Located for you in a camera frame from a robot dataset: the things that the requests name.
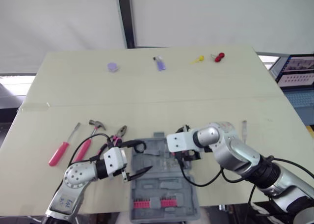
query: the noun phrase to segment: black cable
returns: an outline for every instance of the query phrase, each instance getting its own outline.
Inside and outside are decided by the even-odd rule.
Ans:
[[[79,150],[79,148],[84,144],[84,142],[87,141],[88,139],[93,138],[93,137],[96,137],[96,136],[104,136],[104,137],[107,138],[107,142],[111,141],[111,140],[110,140],[110,137],[109,137],[107,134],[105,134],[105,133],[93,134],[93,135],[91,135],[90,137],[86,138],[86,139],[83,140],[83,141],[78,145],[78,147],[75,149],[75,151],[74,151],[74,153],[73,153],[73,155],[72,155],[72,157],[71,157],[71,159],[70,159],[70,161],[69,161],[68,167],[71,166],[72,164],[82,163],[82,162],[88,162],[88,161],[89,161],[89,160],[82,160],[82,161],[78,161],[78,162],[72,163],[72,160],[73,160],[75,154],[77,153],[77,151]],[[57,193],[57,191],[59,190],[60,186],[62,185],[62,181],[63,181],[63,179],[61,180],[60,184],[58,185],[58,187],[57,187],[57,189],[55,190],[55,192],[54,192],[53,195],[55,195],[55,193]]]
[[[184,171],[183,171],[183,167],[182,167],[182,166],[180,166],[180,169],[181,169],[181,172],[182,172],[183,177],[187,180],[187,182],[190,183],[190,184],[192,184],[192,185],[194,185],[194,186],[198,186],[198,187],[204,187],[204,186],[210,185],[210,184],[213,183],[213,182],[219,177],[219,175],[221,174],[221,170],[220,170],[219,173],[217,173],[217,175],[216,175],[212,180],[210,180],[209,182],[207,182],[207,183],[205,183],[205,184],[200,185],[200,184],[196,184],[196,183],[192,182],[191,180],[189,180],[189,179],[187,178],[187,176],[185,175],[185,173],[184,173]]]
[[[252,200],[255,188],[256,188],[256,185],[253,186],[251,193],[250,193],[249,201],[247,202],[247,210],[246,210],[246,214],[245,214],[244,224],[246,224],[247,217],[249,215],[249,211],[250,211],[250,207],[251,207],[251,200]]]
[[[237,183],[237,182],[240,182],[240,181],[243,181],[243,180],[244,180],[243,177],[241,177],[241,178],[239,178],[239,179],[237,179],[237,180],[229,180],[229,179],[225,176],[224,169],[221,168],[220,170],[221,170],[221,175],[222,175],[222,177],[223,177],[226,181],[228,181],[228,182],[230,182],[230,183]]]
[[[311,173],[309,170],[307,170],[305,167],[295,163],[295,162],[292,162],[292,161],[289,161],[289,160],[286,160],[286,159],[278,159],[278,158],[274,158],[273,160],[276,160],[276,161],[280,161],[280,162],[285,162],[285,163],[288,163],[288,164],[292,164],[292,165],[295,165],[296,167],[302,169],[304,172],[306,172],[308,175],[310,175],[313,179],[314,179],[314,174]]]
[[[73,164],[73,163],[72,163],[72,160],[73,160],[75,154],[77,153],[77,151],[79,150],[79,148],[84,144],[84,142],[87,141],[87,140],[89,140],[89,139],[91,139],[91,138],[93,138],[93,137],[96,137],[96,136],[103,136],[103,137],[106,137],[106,138],[107,138],[107,142],[110,142],[110,141],[111,141],[111,140],[110,140],[110,137],[109,137],[107,134],[105,134],[105,133],[93,134],[93,135],[91,135],[90,137],[86,138],[86,139],[83,140],[83,141],[78,145],[78,147],[75,149],[75,151],[74,151],[74,153],[73,153],[73,155],[72,155],[72,157],[71,157],[71,159],[70,159],[70,161],[69,161],[68,167]]]

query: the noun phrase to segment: white curtain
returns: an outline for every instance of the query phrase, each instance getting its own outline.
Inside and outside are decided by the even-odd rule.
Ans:
[[[49,51],[124,47],[118,0],[0,0],[0,74],[36,73]]]
[[[314,0],[132,0],[138,46],[248,44],[314,52]]]

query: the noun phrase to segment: window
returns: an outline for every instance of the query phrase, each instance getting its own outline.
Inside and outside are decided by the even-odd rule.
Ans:
[[[12,95],[26,95],[35,76],[0,76],[0,85]]]
[[[274,63],[279,59],[278,56],[259,56],[267,70],[269,70]]]

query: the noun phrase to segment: table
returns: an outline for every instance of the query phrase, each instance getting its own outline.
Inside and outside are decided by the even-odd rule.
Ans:
[[[215,63],[210,54],[219,52],[226,56]],[[164,59],[165,71],[157,70],[157,55]],[[190,64],[199,55],[205,55],[205,61]],[[120,69],[108,72],[109,62]],[[224,120],[240,132],[242,120],[247,120],[248,145],[265,156],[314,170],[313,139],[248,46],[49,53],[0,149],[0,215],[44,214],[75,147],[92,131],[89,119],[103,122],[109,135],[126,124],[125,140],[152,137],[156,131],[173,133],[185,123],[199,127]],[[48,160],[78,121],[82,125],[71,145],[59,164],[50,167]],[[86,157],[102,143],[95,138]],[[219,170],[211,154],[203,157],[192,162],[191,174],[198,183]],[[314,185],[304,172],[285,167]],[[199,203],[244,203],[251,187],[248,182],[228,184],[220,177],[197,188]],[[130,183],[120,176],[93,182],[80,211],[127,211],[129,195]],[[263,200],[267,198],[256,191],[253,201]]]

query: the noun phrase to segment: pink hammer handle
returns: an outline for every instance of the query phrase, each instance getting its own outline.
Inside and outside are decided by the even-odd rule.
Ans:
[[[50,166],[56,166],[59,160],[61,159],[62,155],[64,154],[65,150],[67,149],[69,143],[63,142],[62,145],[55,151],[52,158],[49,160],[48,164]]]
[[[82,148],[78,152],[77,157],[74,159],[74,162],[79,162],[79,161],[83,160],[83,158],[84,158],[86,152],[88,151],[88,148],[89,148],[91,143],[92,143],[92,139],[88,139],[87,141],[84,142],[84,144],[82,145]]]

